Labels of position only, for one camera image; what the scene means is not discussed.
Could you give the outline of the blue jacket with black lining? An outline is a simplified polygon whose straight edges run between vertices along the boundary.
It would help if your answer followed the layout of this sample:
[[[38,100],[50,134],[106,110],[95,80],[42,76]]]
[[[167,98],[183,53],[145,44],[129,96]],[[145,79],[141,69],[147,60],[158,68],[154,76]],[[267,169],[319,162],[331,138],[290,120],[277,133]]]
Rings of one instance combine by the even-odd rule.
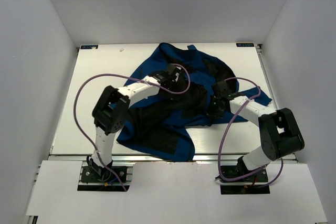
[[[191,78],[188,91],[172,95],[161,90],[158,95],[134,104],[129,109],[117,142],[162,159],[187,162],[193,159],[195,146],[186,127],[228,123],[232,113],[207,113],[214,95],[213,86],[227,79],[234,93],[238,91],[239,83],[234,79],[230,66],[220,59],[194,46],[183,50],[165,42],[160,43],[131,76],[142,79],[155,71],[164,70],[170,63],[186,68]]]

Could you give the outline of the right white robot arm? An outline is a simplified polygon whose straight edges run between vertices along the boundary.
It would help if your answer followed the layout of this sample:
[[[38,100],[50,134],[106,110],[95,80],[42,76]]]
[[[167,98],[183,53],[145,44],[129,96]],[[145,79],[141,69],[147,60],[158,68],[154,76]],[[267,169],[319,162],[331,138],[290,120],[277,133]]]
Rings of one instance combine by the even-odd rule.
[[[228,78],[212,86],[214,94],[209,104],[209,114],[216,117],[226,112],[233,114],[229,125],[238,116],[253,123],[259,128],[260,146],[240,157],[236,168],[229,174],[225,174],[219,166],[218,178],[224,182],[247,182],[271,162],[304,149],[305,143],[290,109],[277,110],[256,102],[260,92],[250,98],[241,92],[233,92],[230,81],[231,78]]]

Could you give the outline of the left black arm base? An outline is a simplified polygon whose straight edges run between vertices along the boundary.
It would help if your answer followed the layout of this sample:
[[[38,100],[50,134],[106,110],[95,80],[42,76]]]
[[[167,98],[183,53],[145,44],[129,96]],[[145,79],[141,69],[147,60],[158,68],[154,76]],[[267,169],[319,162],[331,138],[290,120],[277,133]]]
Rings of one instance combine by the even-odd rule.
[[[104,191],[104,192],[126,192],[130,187],[133,169],[131,166],[108,167],[96,165],[91,156],[87,156],[86,164],[82,164],[77,191]]]

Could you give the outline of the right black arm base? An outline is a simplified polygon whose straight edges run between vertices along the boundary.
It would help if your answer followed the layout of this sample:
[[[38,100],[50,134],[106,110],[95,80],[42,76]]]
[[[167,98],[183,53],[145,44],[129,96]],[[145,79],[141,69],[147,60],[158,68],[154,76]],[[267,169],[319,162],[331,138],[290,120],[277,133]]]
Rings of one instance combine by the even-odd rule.
[[[215,177],[219,183],[221,195],[267,195],[270,194],[268,175],[265,168],[258,168],[252,174],[243,168],[242,162],[237,165],[221,165],[220,174]]]

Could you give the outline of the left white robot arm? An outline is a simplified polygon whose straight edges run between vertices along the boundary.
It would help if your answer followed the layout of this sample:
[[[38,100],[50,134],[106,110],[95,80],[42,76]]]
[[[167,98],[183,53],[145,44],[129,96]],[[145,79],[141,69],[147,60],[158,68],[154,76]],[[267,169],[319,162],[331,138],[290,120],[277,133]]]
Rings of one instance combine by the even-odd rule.
[[[184,67],[169,64],[166,70],[150,73],[124,87],[107,86],[92,112],[96,138],[94,153],[88,165],[93,170],[93,176],[101,182],[110,178],[114,138],[123,129],[132,105],[157,95],[160,90],[169,94],[183,94],[190,84],[191,78]]]

